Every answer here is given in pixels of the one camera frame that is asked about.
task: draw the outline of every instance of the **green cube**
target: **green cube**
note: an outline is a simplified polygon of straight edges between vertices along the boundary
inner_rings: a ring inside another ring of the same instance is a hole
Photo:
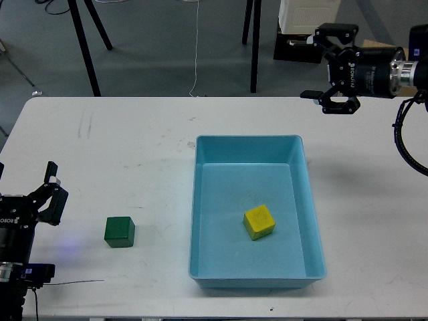
[[[128,216],[108,217],[104,240],[110,247],[134,245],[135,225]]]

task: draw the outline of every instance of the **floor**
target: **floor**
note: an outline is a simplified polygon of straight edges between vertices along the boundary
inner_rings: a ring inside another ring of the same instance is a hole
[[[78,2],[103,96],[190,96],[195,60],[193,96],[285,97],[329,88],[326,62],[272,59],[280,0],[262,1],[256,94],[249,91],[251,37],[249,45],[241,44],[245,0],[98,1],[112,51]],[[70,12],[50,15],[32,0],[0,3],[0,39],[35,84],[0,54],[0,126],[9,134],[35,90],[43,96],[92,96],[92,90]],[[55,0],[47,10],[67,8],[66,0]],[[356,45],[370,39],[407,47],[410,28],[427,23],[426,12],[426,0],[342,0],[336,22],[359,26]],[[0,150],[6,140],[0,132]]]

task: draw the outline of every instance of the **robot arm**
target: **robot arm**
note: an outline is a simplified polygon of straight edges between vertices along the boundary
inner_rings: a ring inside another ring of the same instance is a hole
[[[316,29],[308,41],[327,59],[332,87],[326,92],[306,90],[301,98],[315,100],[325,114],[353,114],[360,107],[357,96],[394,98],[401,86],[428,90],[428,57],[407,62],[401,47],[356,47],[357,33],[358,26],[349,24],[325,23]],[[349,46],[340,48],[329,37]],[[338,92],[347,96],[348,101],[332,101],[331,97]]]
[[[3,168],[0,163],[0,177]],[[0,320],[21,320],[27,289],[42,287],[55,274],[55,265],[29,263],[29,257],[37,223],[60,223],[68,192],[56,179],[57,169],[48,162],[42,186],[28,196],[0,194]]]

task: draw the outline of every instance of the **black metal stand leg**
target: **black metal stand leg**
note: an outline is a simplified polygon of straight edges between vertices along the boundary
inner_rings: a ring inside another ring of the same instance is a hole
[[[251,12],[253,11],[253,1],[247,0],[247,7],[245,8],[245,19],[243,21],[242,44],[246,45],[248,40],[249,23],[251,21]]]
[[[251,58],[251,84],[250,92],[257,91],[257,66],[259,63],[259,38],[260,38],[261,0],[254,0],[253,18],[253,53]]]
[[[100,20],[100,17],[98,16],[94,4],[92,0],[85,0],[86,7],[88,8],[88,11],[92,17],[92,20],[94,20],[95,26],[98,29],[98,32],[101,35],[102,41],[104,41],[104,45],[106,45],[106,48],[108,50],[113,49],[112,43],[108,39],[106,30],[104,29],[104,26],[102,25],[102,22]]]
[[[80,19],[78,5],[76,0],[68,0],[70,6],[70,13],[72,14],[74,28],[78,36],[80,50],[82,51],[83,60],[85,61],[86,71],[88,73],[89,81],[91,83],[92,91],[95,97],[100,97],[100,87],[96,79],[94,65],[92,64],[91,54],[88,48],[88,42],[86,41],[85,31],[83,30],[82,20]]]

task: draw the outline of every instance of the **white cable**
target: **white cable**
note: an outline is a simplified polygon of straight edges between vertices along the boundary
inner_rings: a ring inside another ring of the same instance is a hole
[[[194,97],[194,95],[192,95],[192,91],[195,89],[196,81],[198,80],[197,66],[198,66],[198,37],[199,37],[199,0],[183,0],[183,1],[184,2],[197,2],[198,3],[198,7],[196,9],[195,82],[193,83],[193,87],[192,87],[191,91],[189,92],[189,95],[191,97]]]

